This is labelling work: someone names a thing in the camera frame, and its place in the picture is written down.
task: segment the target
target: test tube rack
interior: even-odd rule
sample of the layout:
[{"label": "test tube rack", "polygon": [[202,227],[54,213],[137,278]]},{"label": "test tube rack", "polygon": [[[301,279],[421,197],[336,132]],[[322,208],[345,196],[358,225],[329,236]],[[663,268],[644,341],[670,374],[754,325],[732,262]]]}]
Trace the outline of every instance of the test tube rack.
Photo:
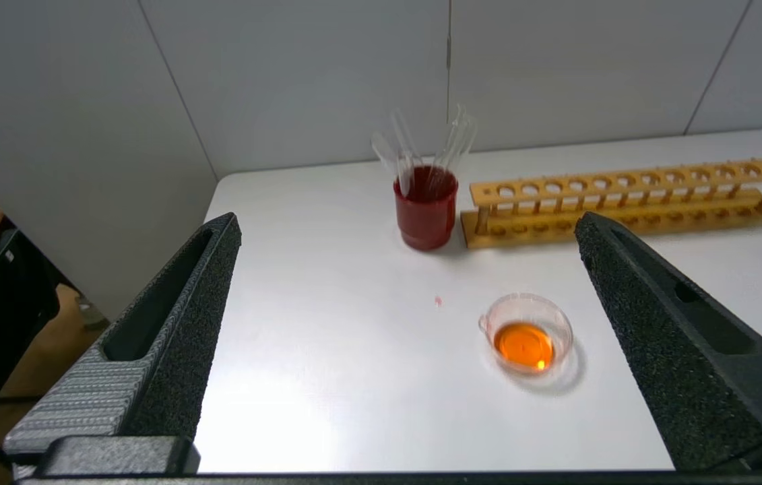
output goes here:
[{"label": "test tube rack", "polygon": [[575,240],[593,211],[636,234],[762,225],[762,159],[470,184],[469,249]]}]

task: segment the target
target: red liquid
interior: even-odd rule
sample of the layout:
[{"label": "red liquid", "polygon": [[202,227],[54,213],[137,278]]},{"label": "red liquid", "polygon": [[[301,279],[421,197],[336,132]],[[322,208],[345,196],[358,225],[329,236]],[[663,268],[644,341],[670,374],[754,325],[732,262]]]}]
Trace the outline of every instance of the red liquid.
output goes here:
[{"label": "red liquid", "polygon": [[405,243],[420,251],[445,245],[455,227],[458,191],[455,176],[437,168],[417,166],[408,196],[402,195],[399,181],[393,184],[393,191],[396,218]]}]

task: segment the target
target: wooden floor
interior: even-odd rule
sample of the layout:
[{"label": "wooden floor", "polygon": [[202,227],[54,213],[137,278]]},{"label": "wooden floor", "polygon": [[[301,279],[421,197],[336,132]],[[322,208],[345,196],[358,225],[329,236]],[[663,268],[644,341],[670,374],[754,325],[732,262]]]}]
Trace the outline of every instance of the wooden floor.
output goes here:
[{"label": "wooden floor", "polygon": [[[42,395],[94,343],[101,331],[88,331],[75,303],[75,291],[57,286],[60,313],[46,323],[30,344],[15,371],[10,375],[2,397]],[[32,404],[0,405],[0,444],[12,426],[24,417]],[[11,482],[11,475],[0,466],[0,485]]]}]

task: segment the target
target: white table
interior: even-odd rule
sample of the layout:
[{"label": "white table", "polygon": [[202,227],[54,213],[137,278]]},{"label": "white table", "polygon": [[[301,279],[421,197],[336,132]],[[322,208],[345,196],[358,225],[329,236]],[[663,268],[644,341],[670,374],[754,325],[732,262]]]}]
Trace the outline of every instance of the white table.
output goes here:
[{"label": "white table", "polygon": [[[762,130],[474,154],[467,186],[762,157]],[[202,472],[671,469],[577,245],[412,251],[378,162],[230,175],[208,219],[243,231],[195,444]],[[762,229],[649,238],[762,334]],[[558,304],[583,374],[522,389],[480,314],[508,292]],[[435,297],[443,300],[435,304]]]}]

